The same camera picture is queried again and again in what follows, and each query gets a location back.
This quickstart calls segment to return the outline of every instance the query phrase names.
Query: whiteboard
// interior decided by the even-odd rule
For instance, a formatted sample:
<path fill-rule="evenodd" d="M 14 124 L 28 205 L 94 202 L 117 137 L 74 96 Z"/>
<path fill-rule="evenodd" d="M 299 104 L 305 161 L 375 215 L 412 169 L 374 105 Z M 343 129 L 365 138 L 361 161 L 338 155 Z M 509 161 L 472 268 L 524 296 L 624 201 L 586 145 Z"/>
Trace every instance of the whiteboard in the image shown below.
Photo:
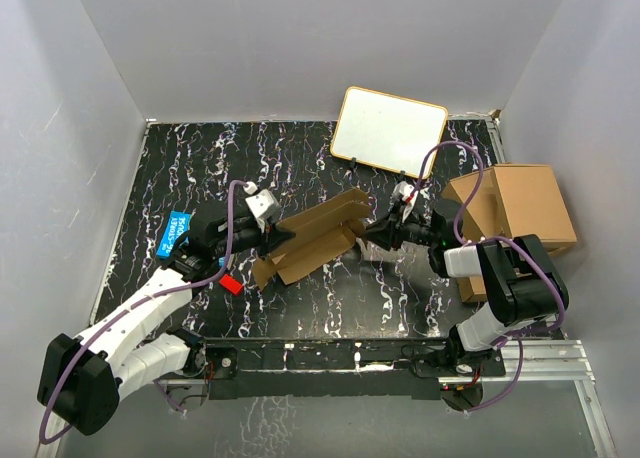
<path fill-rule="evenodd" d="M 352 86 L 344 97 L 331 154 L 417 178 L 425 155 L 440 143 L 447 115 L 442 106 Z"/>

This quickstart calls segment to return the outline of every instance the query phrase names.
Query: open cardboard box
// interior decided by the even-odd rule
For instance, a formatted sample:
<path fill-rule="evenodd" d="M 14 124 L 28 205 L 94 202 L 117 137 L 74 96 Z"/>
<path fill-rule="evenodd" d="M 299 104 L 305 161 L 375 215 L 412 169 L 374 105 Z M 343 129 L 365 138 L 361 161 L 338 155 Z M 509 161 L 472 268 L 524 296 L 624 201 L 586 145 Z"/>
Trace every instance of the open cardboard box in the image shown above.
<path fill-rule="evenodd" d="M 478 172 L 454 178 L 443 198 L 462 203 L 473 189 Z M 569 213 L 549 165 L 496 165 L 485 170 L 482 184 L 463 218 L 462 232 L 478 241 L 482 237 L 508 238 L 536 234 L 550 254 L 577 243 Z M 462 301 L 486 301 L 482 277 L 460 278 Z"/>
<path fill-rule="evenodd" d="M 370 212 L 369 195 L 353 188 L 280 221 L 296 236 L 255 261 L 251 272 L 260 290 L 276 273 L 288 285 L 351 249 L 364 233 L 360 219 Z"/>

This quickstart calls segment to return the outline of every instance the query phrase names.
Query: gray floor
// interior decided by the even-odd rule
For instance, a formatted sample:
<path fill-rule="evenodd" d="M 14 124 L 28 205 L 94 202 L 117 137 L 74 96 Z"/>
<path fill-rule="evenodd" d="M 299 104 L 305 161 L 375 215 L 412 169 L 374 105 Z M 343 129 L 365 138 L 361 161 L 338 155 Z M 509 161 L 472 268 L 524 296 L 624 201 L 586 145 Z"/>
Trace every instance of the gray floor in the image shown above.
<path fill-rule="evenodd" d="M 442 402 L 363 397 L 208 401 L 182 420 L 150 386 L 120 406 L 96 435 L 72 431 L 58 457 L 596 456 L 572 382 L 520 383 L 468 418 Z"/>

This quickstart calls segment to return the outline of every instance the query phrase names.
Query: red block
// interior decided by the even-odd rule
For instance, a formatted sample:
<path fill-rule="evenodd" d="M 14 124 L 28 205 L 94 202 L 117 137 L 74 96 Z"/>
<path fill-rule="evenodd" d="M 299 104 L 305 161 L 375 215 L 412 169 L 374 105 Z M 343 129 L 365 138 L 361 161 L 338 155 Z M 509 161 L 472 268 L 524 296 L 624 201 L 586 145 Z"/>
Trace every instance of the red block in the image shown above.
<path fill-rule="evenodd" d="M 242 288 L 244 288 L 242 286 L 242 283 L 240 283 L 237 280 L 234 280 L 229 275 L 224 275 L 222 278 L 220 278 L 220 282 L 219 283 L 220 283 L 220 285 L 222 285 L 224 288 L 229 290 L 234 295 L 239 295 L 242 292 Z"/>

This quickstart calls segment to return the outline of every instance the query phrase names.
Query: black marble table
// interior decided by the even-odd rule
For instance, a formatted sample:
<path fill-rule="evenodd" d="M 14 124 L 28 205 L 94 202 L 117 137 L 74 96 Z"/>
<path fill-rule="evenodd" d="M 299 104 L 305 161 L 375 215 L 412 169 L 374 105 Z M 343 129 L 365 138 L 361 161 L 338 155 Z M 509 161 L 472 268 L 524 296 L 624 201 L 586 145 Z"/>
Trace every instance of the black marble table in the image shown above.
<path fill-rule="evenodd" d="M 335 123 L 160 124 L 149 128 L 96 320 L 143 285 L 157 268 L 156 249 L 172 210 L 212 219 L 226 210 L 232 179 L 269 187 L 294 215 L 357 186 L 371 197 L 372 216 L 390 203 L 397 175 L 332 157 Z M 443 140 L 476 145 L 486 165 L 496 154 L 484 120 L 450 120 Z M 448 180 L 474 169 L 465 150 L 441 150 L 422 192 L 428 207 Z M 397 253 L 356 246 L 308 277 L 263 292 L 251 277 L 255 252 L 236 257 L 230 274 L 244 284 L 232 296 L 219 285 L 174 315 L 204 337 L 378 338 L 442 337 L 470 316 L 453 280 L 437 277 L 424 248 Z"/>

